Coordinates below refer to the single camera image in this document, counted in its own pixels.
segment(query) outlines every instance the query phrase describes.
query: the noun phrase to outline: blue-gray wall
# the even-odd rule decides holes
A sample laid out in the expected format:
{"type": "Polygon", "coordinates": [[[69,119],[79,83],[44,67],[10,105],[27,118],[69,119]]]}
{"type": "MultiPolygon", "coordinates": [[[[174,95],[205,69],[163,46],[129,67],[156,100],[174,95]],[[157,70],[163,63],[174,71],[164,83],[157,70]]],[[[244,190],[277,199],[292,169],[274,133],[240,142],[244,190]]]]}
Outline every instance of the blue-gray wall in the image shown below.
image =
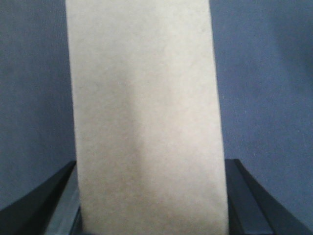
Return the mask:
{"type": "Polygon", "coordinates": [[[63,0],[0,0],[0,209],[75,158],[63,0]]]}
{"type": "Polygon", "coordinates": [[[225,156],[313,230],[313,1],[211,0],[225,156]]]}

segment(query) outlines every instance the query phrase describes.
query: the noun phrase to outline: cardboard sheet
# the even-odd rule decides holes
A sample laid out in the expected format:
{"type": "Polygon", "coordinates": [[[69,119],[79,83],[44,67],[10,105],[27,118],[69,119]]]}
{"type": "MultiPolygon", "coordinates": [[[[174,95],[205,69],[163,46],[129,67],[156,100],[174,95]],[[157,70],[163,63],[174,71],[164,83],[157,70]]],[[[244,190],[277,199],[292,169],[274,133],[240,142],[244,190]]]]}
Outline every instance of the cardboard sheet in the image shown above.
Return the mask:
{"type": "Polygon", "coordinates": [[[206,0],[67,0],[84,228],[225,235],[206,0]]]}

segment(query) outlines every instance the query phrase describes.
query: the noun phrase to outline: gray background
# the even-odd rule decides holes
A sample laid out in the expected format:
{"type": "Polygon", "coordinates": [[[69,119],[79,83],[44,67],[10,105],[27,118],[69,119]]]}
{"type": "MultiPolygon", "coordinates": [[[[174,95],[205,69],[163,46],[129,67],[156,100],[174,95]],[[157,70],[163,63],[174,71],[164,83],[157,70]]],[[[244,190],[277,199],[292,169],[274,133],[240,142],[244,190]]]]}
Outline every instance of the gray background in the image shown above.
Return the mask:
{"type": "MultiPolygon", "coordinates": [[[[211,1],[225,156],[313,230],[313,2],[211,1]]],[[[63,0],[0,0],[0,209],[75,157],[63,0]]]]}
{"type": "Polygon", "coordinates": [[[211,1],[226,158],[313,230],[313,1],[211,1]]]}
{"type": "Polygon", "coordinates": [[[0,0],[0,209],[75,159],[63,0],[0,0]]]}

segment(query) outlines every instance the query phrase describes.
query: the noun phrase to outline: beige rectangular object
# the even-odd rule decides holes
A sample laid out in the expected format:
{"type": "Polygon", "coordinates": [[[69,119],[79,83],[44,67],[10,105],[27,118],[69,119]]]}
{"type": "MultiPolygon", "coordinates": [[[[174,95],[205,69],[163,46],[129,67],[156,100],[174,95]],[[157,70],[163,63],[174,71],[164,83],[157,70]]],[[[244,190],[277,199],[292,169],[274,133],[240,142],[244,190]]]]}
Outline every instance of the beige rectangular object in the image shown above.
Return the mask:
{"type": "Polygon", "coordinates": [[[67,0],[84,227],[225,235],[206,0],[67,0]]]}

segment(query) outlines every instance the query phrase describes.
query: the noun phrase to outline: beige paper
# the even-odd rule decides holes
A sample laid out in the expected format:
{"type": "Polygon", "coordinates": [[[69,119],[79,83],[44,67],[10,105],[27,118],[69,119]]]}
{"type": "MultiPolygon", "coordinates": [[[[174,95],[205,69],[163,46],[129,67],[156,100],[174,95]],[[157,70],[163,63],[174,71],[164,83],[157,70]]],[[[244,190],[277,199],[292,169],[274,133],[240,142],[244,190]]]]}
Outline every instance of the beige paper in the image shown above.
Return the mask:
{"type": "Polygon", "coordinates": [[[67,0],[84,226],[224,235],[224,157],[206,0],[67,0]]]}

